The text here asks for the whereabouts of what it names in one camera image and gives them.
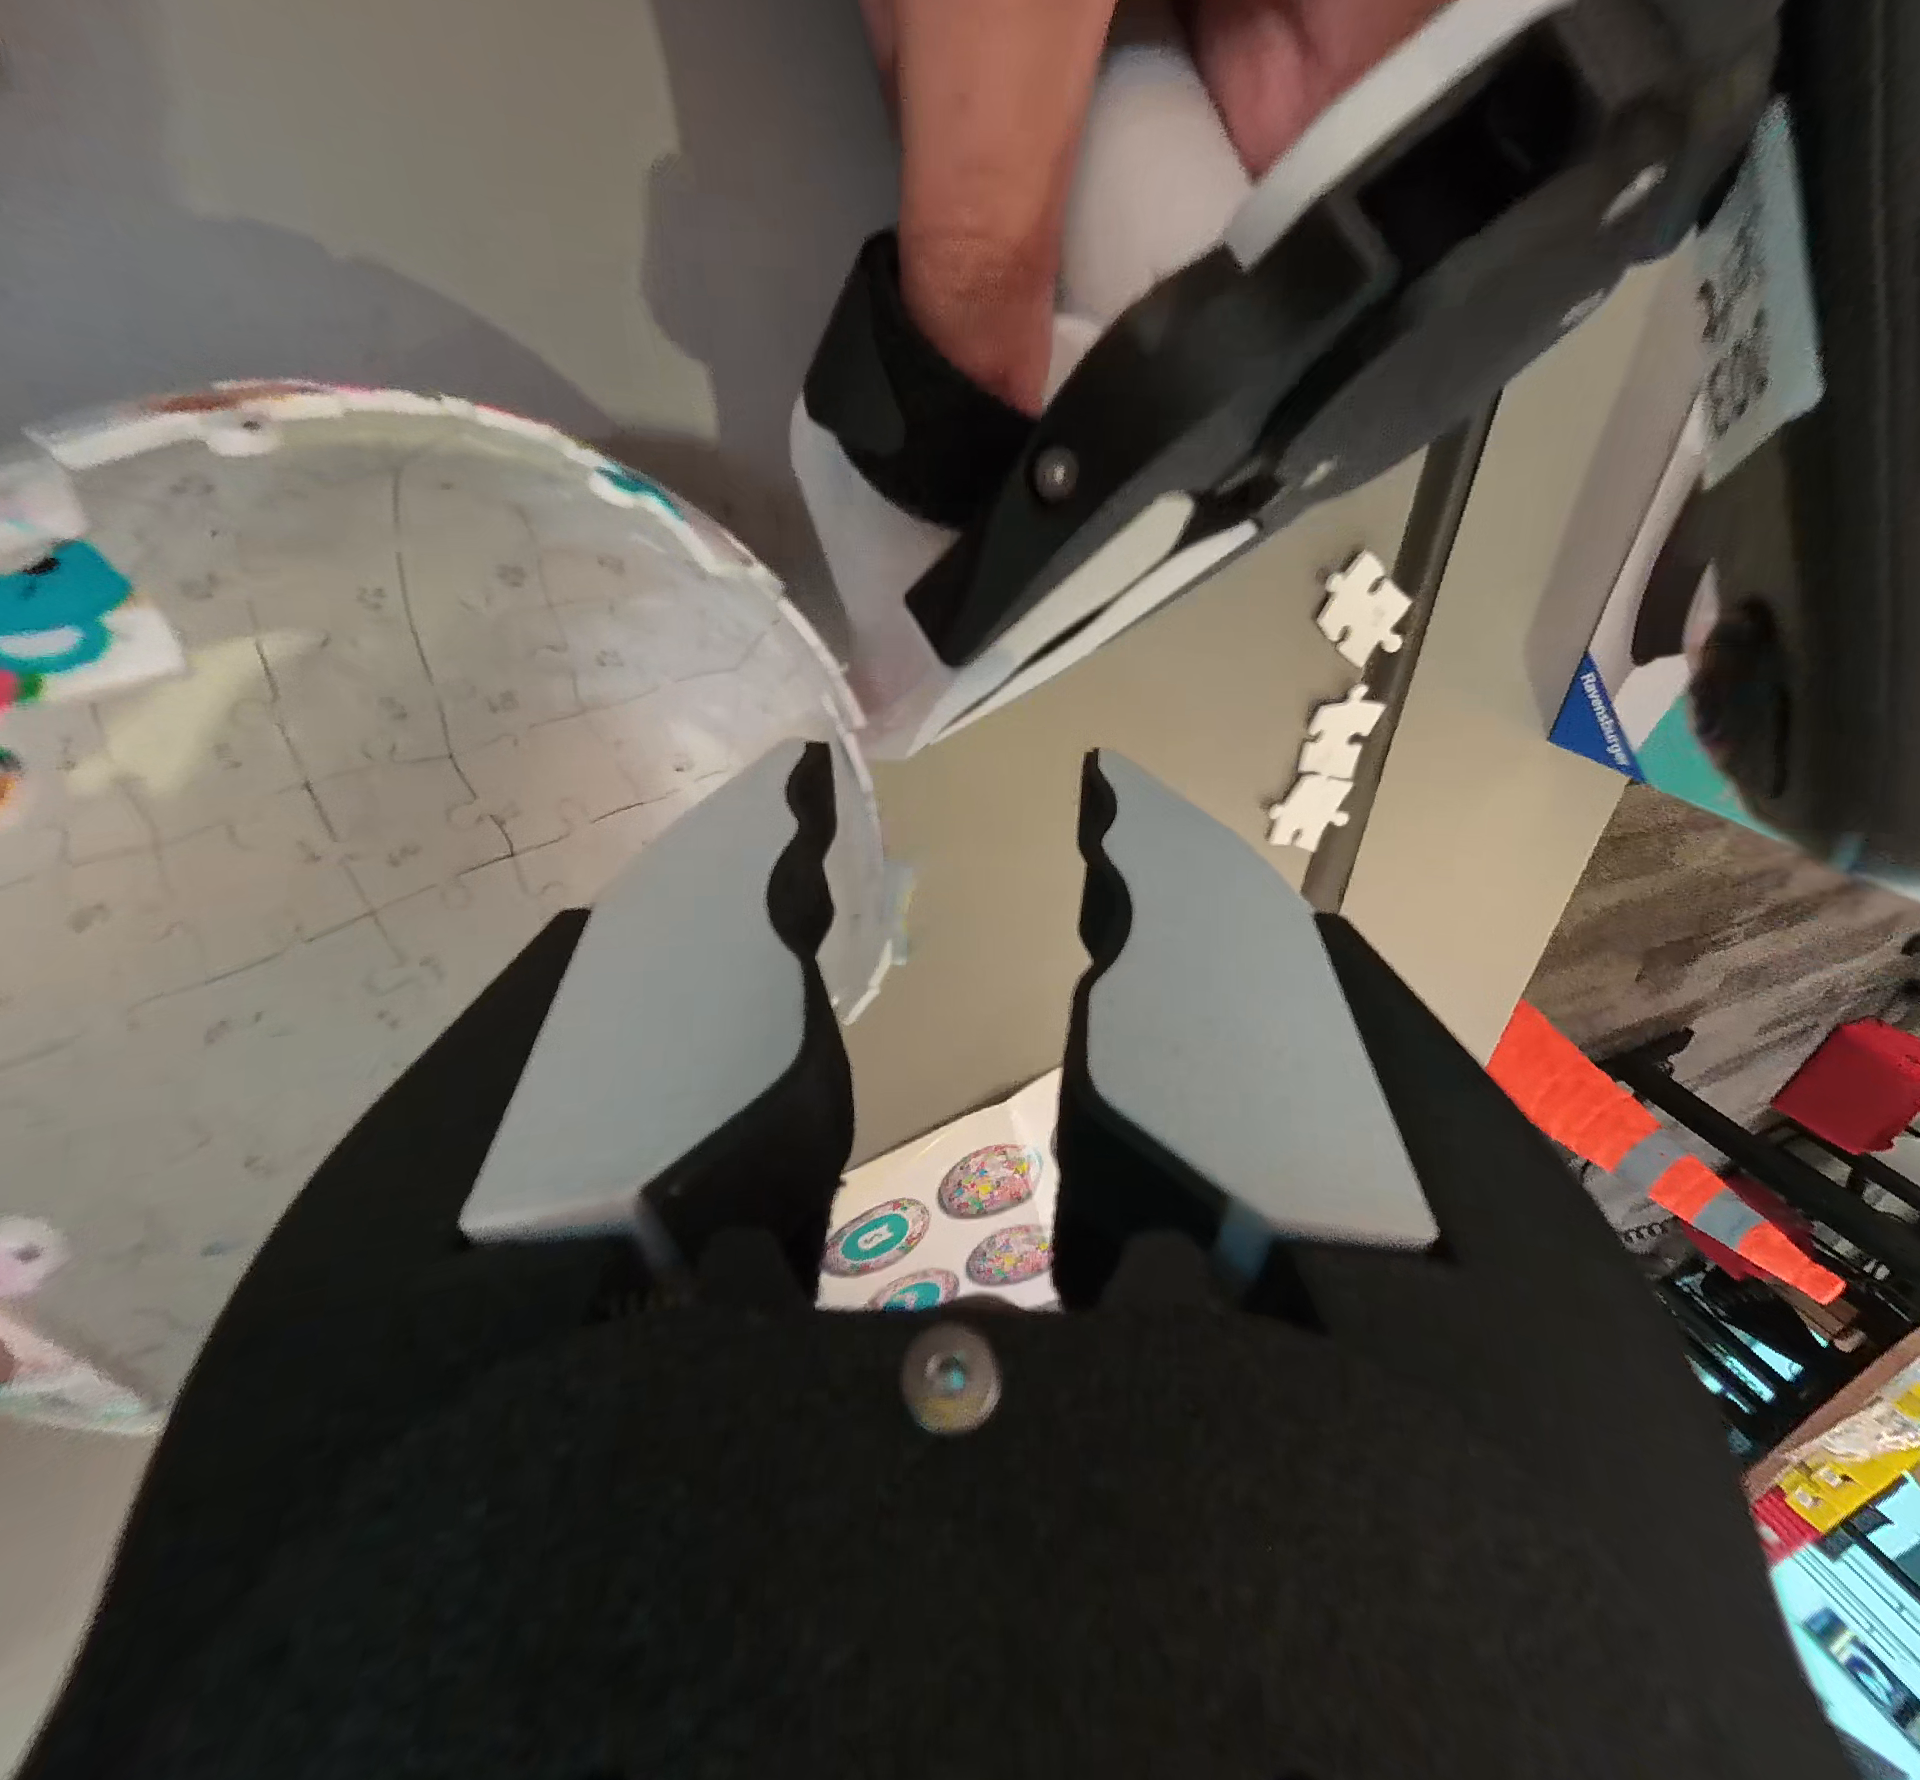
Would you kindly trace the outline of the colourful puzzle box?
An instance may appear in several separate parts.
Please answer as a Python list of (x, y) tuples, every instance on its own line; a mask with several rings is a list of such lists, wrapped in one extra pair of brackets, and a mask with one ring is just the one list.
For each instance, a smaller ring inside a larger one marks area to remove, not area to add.
[(1708, 662), (1708, 625), (1708, 404), (1699, 400), (1621, 551), (1621, 574), (1596, 618), (1596, 636), (1573, 668), (1573, 688), (1550, 720), (1550, 745), (1619, 771), (1621, 783), (1656, 790), (1689, 808), (1785, 839), (1743, 808), (1743, 793), (1699, 731), (1699, 671)]

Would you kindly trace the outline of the single white puzzle piece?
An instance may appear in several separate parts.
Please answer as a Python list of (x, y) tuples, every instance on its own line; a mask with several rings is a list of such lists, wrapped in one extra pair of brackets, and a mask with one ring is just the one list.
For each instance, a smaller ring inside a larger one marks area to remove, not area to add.
[(1291, 852), (1322, 852), (1358, 823), (1358, 775), (1300, 771), (1291, 790), (1259, 808), (1259, 839)]
[(1373, 671), (1374, 662), (1404, 649), (1404, 618), (1415, 618), (1415, 591), (1395, 581), (1395, 562), (1374, 551), (1358, 551), (1346, 562), (1325, 574), (1311, 630), (1358, 671)]

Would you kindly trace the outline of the person's left hand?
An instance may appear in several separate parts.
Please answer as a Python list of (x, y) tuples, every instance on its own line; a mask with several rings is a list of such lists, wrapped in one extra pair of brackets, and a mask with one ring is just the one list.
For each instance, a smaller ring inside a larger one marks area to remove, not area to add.
[[(1243, 175), (1268, 175), (1447, 0), (1180, 0)], [(862, 0), (901, 102), (901, 298), (1012, 410), (1043, 410), (1054, 288), (1113, 0)]]

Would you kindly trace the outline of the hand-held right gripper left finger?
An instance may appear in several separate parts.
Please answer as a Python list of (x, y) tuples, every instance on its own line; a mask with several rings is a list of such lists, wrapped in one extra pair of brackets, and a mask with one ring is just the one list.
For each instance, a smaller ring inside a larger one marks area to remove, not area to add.
[(739, 1248), (820, 1310), (857, 1146), (820, 970), (834, 836), (834, 745), (784, 736), (638, 845), (584, 908), (454, 1206), (463, 1248), (621, 1248), (660, 1299)]

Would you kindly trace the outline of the white puzzle leaflet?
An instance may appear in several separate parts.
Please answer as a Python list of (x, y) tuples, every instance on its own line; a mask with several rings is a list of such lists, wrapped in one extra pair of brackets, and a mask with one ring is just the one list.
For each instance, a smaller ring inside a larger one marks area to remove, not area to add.
[(829, 1216), (820, 1310), (1057, 1310), (1057, 1070), (857, 1169)]

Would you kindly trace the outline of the colourful puzzle ball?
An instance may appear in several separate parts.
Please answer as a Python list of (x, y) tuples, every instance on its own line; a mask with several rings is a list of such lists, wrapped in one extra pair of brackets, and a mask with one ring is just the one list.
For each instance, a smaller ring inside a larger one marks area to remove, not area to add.
[(901, 947), (862, 707), (683, 496), (502, 404), (210, 383), (11, 443), (11, 1418), (154, 1435), (357, 1116), (784, 736), (829, 997)]

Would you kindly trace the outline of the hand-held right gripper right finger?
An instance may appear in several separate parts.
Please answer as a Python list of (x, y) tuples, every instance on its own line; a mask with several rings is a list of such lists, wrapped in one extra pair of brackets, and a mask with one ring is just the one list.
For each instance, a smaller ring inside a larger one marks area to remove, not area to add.
[(1433, 1255), (1443, 1220), (1322, 913), (1124, 756), (1083, 763), (1083, 947), (1054, 1290), (1096, 1310), (1135, 1241), (1291, 1310), (1300, 1248)]

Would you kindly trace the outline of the red cloth bag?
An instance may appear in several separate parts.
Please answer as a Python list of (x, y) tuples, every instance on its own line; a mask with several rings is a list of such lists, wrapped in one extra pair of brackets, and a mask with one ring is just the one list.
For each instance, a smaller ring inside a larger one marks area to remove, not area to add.
[(1920, 1033), (1848, 1018), (1765, 1109), (1848, 1157), (1891, 1151), (1920, 1123)]

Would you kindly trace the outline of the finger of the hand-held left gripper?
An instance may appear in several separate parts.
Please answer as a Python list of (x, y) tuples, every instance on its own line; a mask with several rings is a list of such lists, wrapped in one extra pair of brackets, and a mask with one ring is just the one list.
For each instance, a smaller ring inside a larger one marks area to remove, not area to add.
[(938, 518), (901, 511), (871, 496), (845, 452), (791, 404), (791, 469), (829, 551), (845, 618), (845, 688), (862, 701), (862, 756), (912, 763), (953, 731), (1019, 701), (1066, 668), (1113, 643), (1135, 618), (1164, 607), (1219, 562), (1219, 535), (1180, 546), (1195, 518), (1188, 496), (1150, 498), (1113, 546), (1066, 574), (1012, 630), (971, 668), (939, 668), (905, 607), (905, 587), (954, 546)]
[(964, 636), (954, 587), (929, 574), (938, 591), (912, 603), (912, 625), (938, 649), (938, 671), (929, 697), (912, 701), (912, 756), (1076, 671), (1083, 662), (1096, 662), (1133, 625), (1160, 618), (1164, 603), (1180, 603), (1195, 581), (1210, 581), (1252, 546), (1259, 546), (1252, 511), (1195, 531), (1195, 498), (1150, 498), (1087, 562), (1076, 562), (1057, 587), (1043, 587), (987, 636)]

